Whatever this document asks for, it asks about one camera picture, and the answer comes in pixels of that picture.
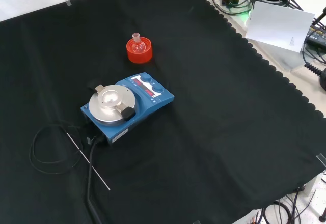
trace metal rod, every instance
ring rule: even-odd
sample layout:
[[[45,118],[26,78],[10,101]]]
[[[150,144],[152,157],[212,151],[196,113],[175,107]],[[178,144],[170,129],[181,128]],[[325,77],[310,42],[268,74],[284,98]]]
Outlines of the metal rod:
[[[85,154],[80,150],[80,148],[78,147],[78,145],[75,143],[75,141],[71,138],[71,136],[66,132],[66,134],[68,135],[68,137],[70,138],[70,140],[73,142],[73,144],[75,144],[75,146],[78,148],[78,150],[80,151],[80,153],[82,154],[82,156],[85,158],[85,160],[88,162],[88,164],[90,163],[88,158],[85,156]],[[100,174],[98,174],[98,172],[95,170],[95,168],[92,166],[93,170],[95,171],[95,173],[98,175],[98,177],[101,179],[101,181],[104,183],[104,185],[107,187],[107,189],[109,191],[111,191],[111,189],[108,187],[108,185],[104,182],[104,180],[101,178]]]

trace scalloped edge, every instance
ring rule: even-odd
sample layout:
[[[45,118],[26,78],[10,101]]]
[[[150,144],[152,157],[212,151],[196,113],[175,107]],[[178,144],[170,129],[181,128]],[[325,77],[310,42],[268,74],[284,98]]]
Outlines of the scalloped edge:
[[[255,53],[255,55],[256,55],[256,56],[257,56],[257,57],[258,57],[258,58],[259,58],[259,59],[260,59],[260,60],[261,60],[265,65],[268,65],[268,68],[269,68],[270,70],[273,70],[273,71],[274,71],[275,75],[277,76],[277,77],[276,77],[277,79],[283,79],[284,81],[286,81],[286,83],[292,87],[292,89],[294,90],[294,92],[301,96],[301,99],[302,99],[302,100],[303,100],[303,101],[308,105],[307,108],[308,108],[309,110],[314,110],[315,113],[316,113],[316,115],[317,115],[317,117],[322,118],[322,119],[324,119],[324,120],[326,119],[325,116],[324,116],[324,114],[323,114],[323,112],[321,112],[320,110],[317,110],[317,109],[316,109],[316,106],[315,106],[313,103],[310,103],[310,102],[309,102],[309,98],[307,98],[306,96],[304,96],[303,93],[302,93],[302,91],[296,88],[296,85],[295,85],[295,84],[290,83],[290,80],[289,80],[287,77],[285,77],[284,74],[283,74],[282,72],[277,71],[277,70],[276,70],[276,67],[275,67],[274,65],[271,65],[270,62],[269,62],[268,60],[264,59],[263,56],[262,56],[260,53],[258,53],[257,50],[256,50],[255,48],[253,48],[254,45],[253,45],[252,43],[250,43],[249,40],[248,40],[247,38],[243,37],[241,33],[237,32],[237,30],[236,30],[234,27],[232,27],[232,24],[228,21],[228,19],[225,18],[224,15],[221,14],[221,13],[218,11],[218,9],[216,9],[216,7],[215,7],[215,6],[214,6],[214,5],[213,5],[209,0],[205,0],[205,2],[206,2],[207,5],[209,5],[210,8],[212,8],[214,11],[216,11],[216,12],[219,14],[220,17],[223,18],[223,20],[226,22],[227,26],[228,26],[232,31],[234,31],[238,37],[242,38],[242,39],[247,43],[249,49],[251,49],[251,50]]]

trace orange object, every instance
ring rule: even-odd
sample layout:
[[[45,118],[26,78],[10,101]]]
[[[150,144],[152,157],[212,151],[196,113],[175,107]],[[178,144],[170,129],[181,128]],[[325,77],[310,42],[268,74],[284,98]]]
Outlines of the orange object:
[[[152,43],[149,39],[146,37],[140,37],[141,41],[145,43],[146,49],[145,52],[143,53],[135,53],[132,49],[132,45],[134,44],[134,40],[130,39],[127,42],[127,53],[128,53],[128,58],[130,61],[136,64],[143,64],[146,62],[149,62],[153,56],[152,52]]]

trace table leg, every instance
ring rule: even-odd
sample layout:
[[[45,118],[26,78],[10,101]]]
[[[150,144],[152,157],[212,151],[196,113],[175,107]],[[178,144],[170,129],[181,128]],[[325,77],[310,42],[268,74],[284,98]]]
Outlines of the table leg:
[[[324,213],[319,217],[319,221],[321,221],[321,222],[326,221],[326,209],[324,210]]]

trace red display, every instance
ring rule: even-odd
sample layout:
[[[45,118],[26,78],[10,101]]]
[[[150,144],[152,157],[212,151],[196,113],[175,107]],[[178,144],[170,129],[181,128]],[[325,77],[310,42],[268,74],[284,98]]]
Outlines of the red display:
[[[149,89],[145,89],[145,92],[148,93],[150,96],[154,96],[154,93],[152,93],[152,91]]]
[[[154,96],[155,94],[149,90],[144,84],[142,84],[138,79],[133,79],[134,83],[136,83],[140,88],[142,88],[149,96]]]

